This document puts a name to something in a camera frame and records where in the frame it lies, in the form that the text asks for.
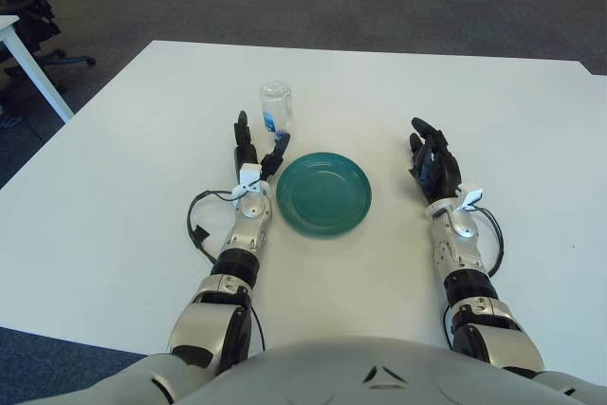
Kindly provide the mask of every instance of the black chair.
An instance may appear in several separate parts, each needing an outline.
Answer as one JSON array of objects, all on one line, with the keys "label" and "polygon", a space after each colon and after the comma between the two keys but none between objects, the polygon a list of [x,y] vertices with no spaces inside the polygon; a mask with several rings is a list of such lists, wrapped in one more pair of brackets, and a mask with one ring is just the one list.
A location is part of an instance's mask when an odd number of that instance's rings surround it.
[{"label": "black chair", "polygon": [[[90,56],[66,57],[65,52],[60,49],[55,49],[42,56],[34,54],[40,50],[41,42],[61,33],[52,21],[55,16],[46,0],[0,0],[0,14],[19,16],[19,21],[14,24],[15,31],[40,67],[80,62],[86,62],[88,65],[96,63],[95,59]],[[0,63],[10,57],[8,50],[0,45]],[[0,100],[26,77],[19,66],[6,68],[4,71],[11,77],[11,81],[9,86],[0,91]],[[60,92],[63,91],[60,87],[57,87],[57,89]]]}]

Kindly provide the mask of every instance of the green plate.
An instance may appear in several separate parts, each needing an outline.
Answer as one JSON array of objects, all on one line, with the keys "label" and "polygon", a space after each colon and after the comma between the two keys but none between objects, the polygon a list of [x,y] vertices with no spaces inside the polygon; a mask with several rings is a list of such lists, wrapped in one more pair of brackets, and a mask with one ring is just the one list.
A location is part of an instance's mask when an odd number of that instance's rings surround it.
[{"label": "green plate", "polygon": [[301,156],[285,169],[276,199],[291,227],[328,236],[360,223],[371,206],[371,186],[354,161],[318,152]]}]

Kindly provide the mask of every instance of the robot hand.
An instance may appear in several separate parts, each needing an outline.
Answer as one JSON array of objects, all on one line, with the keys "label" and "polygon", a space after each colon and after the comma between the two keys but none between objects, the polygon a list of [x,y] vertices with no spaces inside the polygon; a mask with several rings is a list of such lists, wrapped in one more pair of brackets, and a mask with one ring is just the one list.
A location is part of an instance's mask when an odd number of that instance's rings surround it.
[{"label": "robot hand", "polygon": [[436,130],[422,119],[413,118],[416,133],[411,133],[409,142],[413,156],[413,168],[409,170],[415,178],[428,203],[443,198],[455,197],[455,190],[462,183],[457,160],[447,150],[447,140],[443,132]]}]

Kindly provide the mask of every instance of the plastic bottle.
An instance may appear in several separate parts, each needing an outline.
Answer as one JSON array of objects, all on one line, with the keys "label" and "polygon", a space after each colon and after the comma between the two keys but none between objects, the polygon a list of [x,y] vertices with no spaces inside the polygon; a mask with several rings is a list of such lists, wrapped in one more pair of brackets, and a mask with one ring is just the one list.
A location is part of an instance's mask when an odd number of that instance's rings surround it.
[{"label": "plastic bottle", "polygon": [[286,83],[272,81],[262,86],[259,98],[264,109],[264,122],[268,131],[276,139],[288,133],[288,126],[293,117],[291,88]]}]

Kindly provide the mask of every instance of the bottle label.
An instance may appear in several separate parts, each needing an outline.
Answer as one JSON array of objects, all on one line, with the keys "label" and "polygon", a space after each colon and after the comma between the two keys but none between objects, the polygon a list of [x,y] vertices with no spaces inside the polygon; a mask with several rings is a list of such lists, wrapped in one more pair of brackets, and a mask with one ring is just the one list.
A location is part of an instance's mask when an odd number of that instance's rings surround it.
[{"label": "bottle label", "polygon": [[274,126],[274,118],[268,111],[264,111],[264,123],[266,124],[266,129],[269,132],[276,132],[276,127]]}]

